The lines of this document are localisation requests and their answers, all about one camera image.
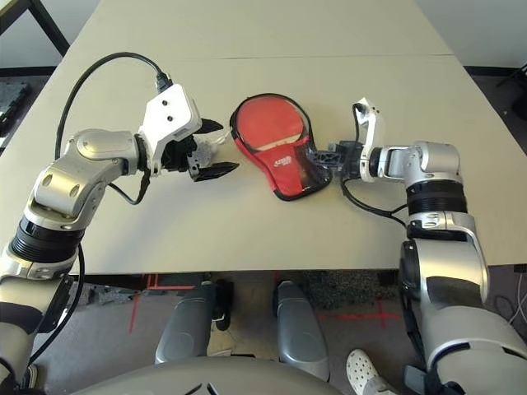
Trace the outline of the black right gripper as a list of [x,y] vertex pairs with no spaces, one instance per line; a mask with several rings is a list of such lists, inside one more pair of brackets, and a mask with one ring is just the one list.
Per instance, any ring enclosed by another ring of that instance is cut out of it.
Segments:
[[328,151],[312,151],[310,161],[314,165],[336,170],[342,179],[359,179],[362,144],[355,141],[330,143]]

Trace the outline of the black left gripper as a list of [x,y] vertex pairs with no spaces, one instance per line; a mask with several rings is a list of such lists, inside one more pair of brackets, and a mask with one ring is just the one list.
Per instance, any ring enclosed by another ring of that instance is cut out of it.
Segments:
[[[216,132],[223,126],[214,120],[202,118],[200,132]],[[166,144],[163,151],[163,169],[167,171],[189,172],[194,182],[218,179],[239,167],[235,162],[218,162],[201,168],[192,158],[198,145],[193,137],[186,137],[181,141],[172,140]]]

